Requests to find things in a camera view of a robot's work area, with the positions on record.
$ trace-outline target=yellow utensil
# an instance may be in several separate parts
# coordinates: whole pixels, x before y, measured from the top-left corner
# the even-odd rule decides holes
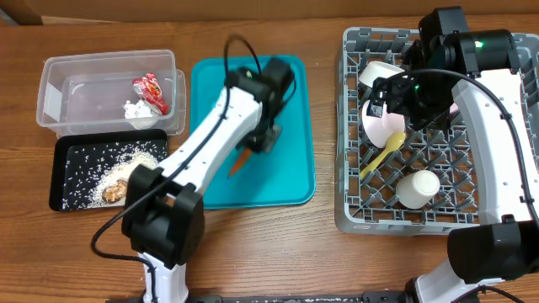
[[[394,132],[389,138],[386,140],[386,148],[378,157],[376,157],[374,160],[369,163],[363,170],[361,170],[360,178],[364,178],[369,172],[373,172],[380,163],[382,163],[383,159],[389,155],[391,152],[396,152],[401,145],[404,143],[404,140],[406,139],[406,133],[402,131]]]

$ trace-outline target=gray dish rack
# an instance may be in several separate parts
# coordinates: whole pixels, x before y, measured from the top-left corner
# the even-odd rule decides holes
[[[539,36],[513,34],[522,74],[522,109],[536,159],[539,149]],[[466,127],[456,117],[447,131],[408,127],[401,149],[360,182],[360,170],[381,150],[369,142],[360,122],[371,90],[358,78],[369,61],[400,66],[402,54],[419,38],[415,29],[349,28],[335,72],[338,141],[335,159],[335,225],[344,232],[397,236],[444,235],[476,226],[478,192]],[[422,209],[398,203],[397,181],[421,169],[440,178],[440,192]]]

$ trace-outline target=red snack package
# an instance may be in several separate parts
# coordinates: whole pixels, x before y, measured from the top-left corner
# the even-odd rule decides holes
[[[167,114],[168,104],[163,102],[163,93],[153,73],[149,72],[144,77],[133,80],[133,88],[154,111]]]

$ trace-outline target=brown food piece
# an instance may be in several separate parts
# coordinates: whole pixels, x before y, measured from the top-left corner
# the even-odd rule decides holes
[[[120,179],[114,185],[103,191],[103,200],[109,204],[115,203],[124,198],[125,194],[127,194],[127,182]]]

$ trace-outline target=wooden table surface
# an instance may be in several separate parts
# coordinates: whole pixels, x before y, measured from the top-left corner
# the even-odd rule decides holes
[[[416,28],[420,17],[106,24],[0,28],[0,302],[103,302],[139,295],[138,263],[98,258],[90,238],[117,210],[68,214],[49,209],[56,135],[35,122],[45,60],[105,51],[170,49],[187,75],[217,57],[229,34],[259,55],[295,54],[307,68],[317,191],[299,207],[206,213],[204,239],[188,264],[192,294],[323,295],[401,290],[446,258],[445,237],[350,235],[334,224],[334,64],[351,26]],[[539,34],[538,15],[468,16],[471,29]],[[234,55],[246,55],[238,45]],[[172,139],[173,147],[187,131]],[[117,224],[100,246],[133,253]],[[539,301],[539,275],[501,288]],[[487,295],[488,301],[499,296]]]

